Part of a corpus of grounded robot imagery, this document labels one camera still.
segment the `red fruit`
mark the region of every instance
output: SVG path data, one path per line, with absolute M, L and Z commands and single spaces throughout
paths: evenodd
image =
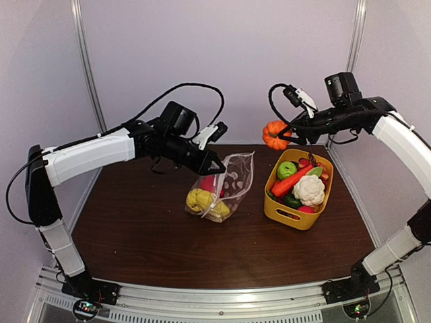
M 216 191 L 216 184 L 214 175 L 206 176 L 201 182 L 201 188 L 208 192 L 214 193 Z M 220 197 L 224 196 L 224 190 L 220 191 Z
M 322 167 L 323 171 L 326 172 L 326 167 L 322 163 L 317 163 L 318 167 Z
M 310 165 L 310 162 L 308 159 L 306 158 L 300 158 L 299 162 L 298 162 L 298 168 L 301 170 L 302 168 L 307 167 L 308 165 Z
M 298 211 L 304 213 L 314 213 L 314 209 L 312 207 L 307 207 L 306 205 L 304 205 L 303 207 L 298 207 Z
M 328 179 L 329 179 L 329 174 L 327 172 L 323 172 L 321 175 L 321 180 L 324 181 Z

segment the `dark brown tabletop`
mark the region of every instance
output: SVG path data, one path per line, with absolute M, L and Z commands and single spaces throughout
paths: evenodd
M 159 176 L 149 171 L 150 159 L 139 159 L 102 170 L 73 232 L 96 278 L 159 287 L 281 286 L 349 275 L 373 249 L 337 171 L 326 210 L 311 229 L 298 231 L 263 213 L 264 186 L 281 152 L 212 147 L 220 157 L 256 151 L 253 186 L 223 223 L 185 212 L 197 179 L 187 169 Z M 330 159 L 323 146 L 310 149 Z

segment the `white wall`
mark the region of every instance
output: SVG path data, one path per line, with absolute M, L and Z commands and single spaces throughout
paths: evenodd
M 386 98 L 431 143 L 431 2 L 368 1 L 355 76 L 364 96 Z M 375 138 L 335 146 L 381 241 L 394 234 L 426 197 L 405 166 Z M 420 316 L 431 317 L 431 248 L 402 265 Z
M 59 145 L 94 134 L 68 0 L 0 2 L 0 196 L 34 144 Z M 94 173 L 56 191 L 67 223 Z M 13 210 L 28 219 L 24 177 Z M 0 322 L 23 322 L 42 264 L 51 257 L 35 229 L 15 222 L 0 203 Z
M 109 127 L 132 117 L 156 96 L 184 82 L 220 87 L 222 143 L 262 143 L 276 117 L 267 101 L 278 82 L 303 87 L 323 108 L 323 79 L 345 69 L 356 1 L 217 0 L 83 1 L 96 86 Z M 181 89 L 168 100 L 198 112 L 202 126 L 216 113 L 217 94 Z M 295 110 L 280 94 L 286 118 Z

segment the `small pumpkin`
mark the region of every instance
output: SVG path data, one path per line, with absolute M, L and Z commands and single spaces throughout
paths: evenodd
M 268 123 L 267 126 L 263 129 L 263 141 L 267 144 L 268 147 L 274 150 L 286 150 L 286 148 L 290 144 L 290 141 L 281 140 L 277 137 L 278 133 L 286 127 L 287 124 L 281 120 Z M 292 130 L 289 130 L 284 135 L 290 137 L 292 135 Z

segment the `yellow plastic bin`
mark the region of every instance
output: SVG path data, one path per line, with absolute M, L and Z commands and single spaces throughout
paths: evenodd
M 318 210 L 316 213 L 304 213 L 298 210 L 295 210 L 291 207 L 287 207 L 283 204 L 280 204 L 273 199 L 271 199 L 267 191 L 271 191 L 272 186 L 277 180 L 277 169 L 278 166 L 282 162 L 298 162 L 300 158 L 308 159 L 308 152 L 302 151 L 298 149 L 288 149 L 286 150 L 278 159 L 277 164 L 275 165 L 267 184 L 265 185 L 265 215 L 274 220 L 278 221 L 282 224 L 289 225 L 298 230 L 308 230 L 312 227 L 312 225 L 319 218 L 320 214 L 325 210 L 326 203 L 328 202 L 329 194 L 331 192 L 332 180 L 334 175 L 334 167 L 332 163 L 323 157 L 313 154 L 316 158 L 316 162 L 322 163 L 329 174 L 329 181 L 325 188 L 325 200 L 322 204 L 318 206 Z

